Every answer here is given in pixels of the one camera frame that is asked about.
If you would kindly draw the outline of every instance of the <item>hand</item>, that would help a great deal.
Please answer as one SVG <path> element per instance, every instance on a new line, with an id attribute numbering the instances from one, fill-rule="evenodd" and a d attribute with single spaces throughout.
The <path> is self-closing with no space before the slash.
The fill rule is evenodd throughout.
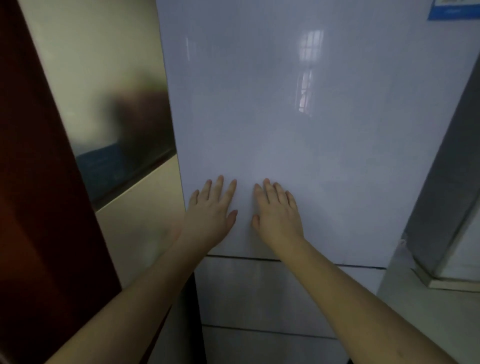
<path id="1" fill-rule="evenodd" d="M 227 191 L 222 195 L 223 176 L 219 176 L 215 186 L 212 181 L 205 183 L 202 191 L 196 190 L 190 197 L 185 221 L 179 240 L 194 244 L 201 248 L 203 253 L 219 244 L 235 224 L 237 210 L 227 216 L 228 206 L 232 201 L 237 180 L 230 183 Z"/>
<path id="2" fill-rule="evenodd" d="M 303 239 L 297 203 L 290 192 L 285 192 L 277 182 L 272 186 L 266 178 L 264 190 L 256 184 L 254 194 L 260 215 L 253 216 L 252 226 L 265 244 L 280 255 L 286 244 Z"/>

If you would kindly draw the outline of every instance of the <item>forearm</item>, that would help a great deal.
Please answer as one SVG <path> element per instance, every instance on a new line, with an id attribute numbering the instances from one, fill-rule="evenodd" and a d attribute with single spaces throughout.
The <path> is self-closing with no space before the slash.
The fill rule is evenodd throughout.
<path id="1" fill-rule="evenodd" d="M 431 340 L 299 239 L 280 258 L 328 319 L 356 364 L 455 363 Z"/>
<path id="2" fill-rule="evenodd" d="M 47 363 L 138 363 L 204 255 L 195 244 L 180 238 Z"/>

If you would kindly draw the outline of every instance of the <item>label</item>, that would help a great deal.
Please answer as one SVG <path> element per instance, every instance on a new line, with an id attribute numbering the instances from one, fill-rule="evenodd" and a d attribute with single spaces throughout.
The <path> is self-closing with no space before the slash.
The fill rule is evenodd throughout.
<path id="1" fill-rule="evenodd" d="M 480 0 L 435 0 L 428 19 L 480 19 Z"/>

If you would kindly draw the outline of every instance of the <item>left hand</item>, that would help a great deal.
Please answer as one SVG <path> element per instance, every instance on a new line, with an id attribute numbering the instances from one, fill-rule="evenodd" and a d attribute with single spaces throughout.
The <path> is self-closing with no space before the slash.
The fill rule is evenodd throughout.
<path id="1" fill-rule="evenodd" d="M 227 236 L 238 213 L 233 210 L 227 216 L 237 180 L 230 183 L 223 196 L 223 176 L 219 176 L 213 188 L 211 187 L 212 181 L 208 180 L 201 192 L 193 192 L 180 235 L 181 241 L 201 248 L 205 254 Z"/>

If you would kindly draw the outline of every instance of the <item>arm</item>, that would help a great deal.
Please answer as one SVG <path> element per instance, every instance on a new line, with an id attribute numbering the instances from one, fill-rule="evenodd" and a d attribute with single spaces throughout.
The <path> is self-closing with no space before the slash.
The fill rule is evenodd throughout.
<path id="1" fill-rule="evenodd" d="M 264 188 L 255 185 L 260 215 L 253 227 L 315 300 L 355 364 L 455 363 L 303 238 L 290 192 L 268 179 Z"/>
<path id="2" fill-rule="evenodd" d="M 138 363 L 163 317 L 195 267 L 228 234 L 237 216 L 227 217 L 232 181 L 220 198 L 223 177 L 211 190 L 190 198 L 180 237 L 132 285 L 119 293 L 63 345 L 47 364 Z"/>

